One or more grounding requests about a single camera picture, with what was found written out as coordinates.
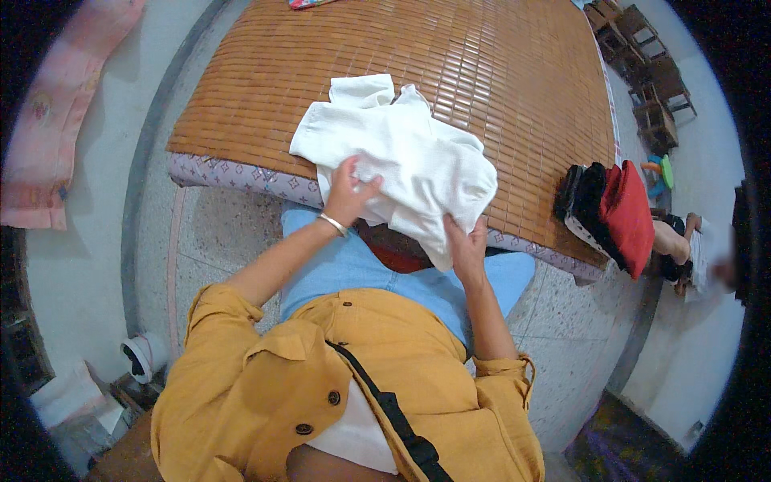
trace bamboo mat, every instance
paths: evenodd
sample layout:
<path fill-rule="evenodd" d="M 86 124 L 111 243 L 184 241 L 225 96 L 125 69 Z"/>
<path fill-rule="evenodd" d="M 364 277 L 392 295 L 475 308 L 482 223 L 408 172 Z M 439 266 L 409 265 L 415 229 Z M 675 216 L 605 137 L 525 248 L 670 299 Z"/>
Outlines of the bamboo mat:
<path fill-rule="evenodd" d="M 489 226 L 604 267 L 551 215 L 571 164 L 614 163 L 611 111 L 583 12 L 568 0 L 343 0 L 249 5 L 225 36 L 167 149 L 315 179 L 288 153 L 330 79 L 390 73 L 433 116 L 477 135 L 498 170 Z"/>

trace black strap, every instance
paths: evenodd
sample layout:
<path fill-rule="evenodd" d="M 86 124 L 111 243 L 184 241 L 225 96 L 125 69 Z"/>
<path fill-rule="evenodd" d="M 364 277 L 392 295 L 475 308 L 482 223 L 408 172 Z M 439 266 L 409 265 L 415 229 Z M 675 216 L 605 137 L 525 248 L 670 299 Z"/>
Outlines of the black strap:
<path fill-rule="evenodd" d="M 404 416 L 404 412 L 399 408 L 399 403 L 396 401 L 396 394 L 392 392 L 381 392 L 378 390 L 375 382 L 369 378 L 364 367 L 356 359 L 351 352 L 347 349 L 336 345 L 335 343 L 326 340 L 327 345 L 335 349 L 337 353 L 343 355 L 347 359 L 354 370 L 362 377 L 364 383 L 367 384 L 369 391 L 377 400 L 378 405 L 385 412 L 385 416 L 393 425 L 393 429 L 396 431 L 396 435 L 402 439 L 404 446 L 407 448 L 407 452 L 412 457 L 412 460 L 418 464 L 420 470 L 429 478 L 429 480 L 435 480 L 436 482 L 452 482 L 453 479 L 444 471 L 441 465 L 439 465 L 439 454 L 436 452 L 436 448 L 428 440 L 424 439 L 420 435 L 416 435 L 412 431 L 412 427 L 407 421 L 407 417 Z"/>

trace pink cloth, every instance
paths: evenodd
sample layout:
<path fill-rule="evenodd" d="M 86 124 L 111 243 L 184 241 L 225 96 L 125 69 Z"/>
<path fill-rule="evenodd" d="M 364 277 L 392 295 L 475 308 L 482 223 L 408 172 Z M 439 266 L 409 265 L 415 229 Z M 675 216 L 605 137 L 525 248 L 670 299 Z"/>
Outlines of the pink cloth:
<path fill-rule="evenodd" d="M 0 204 L 3 224 L 67 228 L 64 200 L 80 124 L 102 65 L 139 19 L 143 5 L 144 0 L 85 0 L 51 45 L 8 145 Z"/>

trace light blue jeans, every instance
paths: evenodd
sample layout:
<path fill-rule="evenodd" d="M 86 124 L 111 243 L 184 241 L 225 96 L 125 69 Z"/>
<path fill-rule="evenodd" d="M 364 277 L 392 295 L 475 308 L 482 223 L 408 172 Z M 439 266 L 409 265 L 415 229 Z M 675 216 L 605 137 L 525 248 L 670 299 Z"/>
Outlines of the light blue jeans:
<path fill-rule="evenodd" d="M 284 202 L 284 237 L 313 222 L 319 211 Z M 428 308 L 472 354 L 471 321 L 466 293 L 453 271 L 427 268 L 407 275 L 391 271 L 369 250 L 353 228 L 321 249 L 281 290 L 281 321 L 319 296 L 352 288 L 378 288 L 409 298 Z M 517 303 L 530 282 L 535 261 L 529 254 L 504 253 L 485 258 L 485 271 L 503 315 Z"/>

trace bed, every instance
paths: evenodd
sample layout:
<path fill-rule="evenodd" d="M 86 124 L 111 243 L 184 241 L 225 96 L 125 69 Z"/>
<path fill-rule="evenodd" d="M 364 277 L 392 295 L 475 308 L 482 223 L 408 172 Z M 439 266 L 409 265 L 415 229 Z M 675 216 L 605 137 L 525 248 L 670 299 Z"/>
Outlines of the bed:
<path fill-rule="evenodd" d="M 332 77 L 383 72 L 483 141 L 499 177 L 488 245 L 601 277 L 608 259 L 551 212 L 571 164 L 621 163 L 604 63 L 569 0 L 253 2 L 175 124 L 170 176 L 321 207 L 315 166 L 288 153 L 292 134 Z"/>

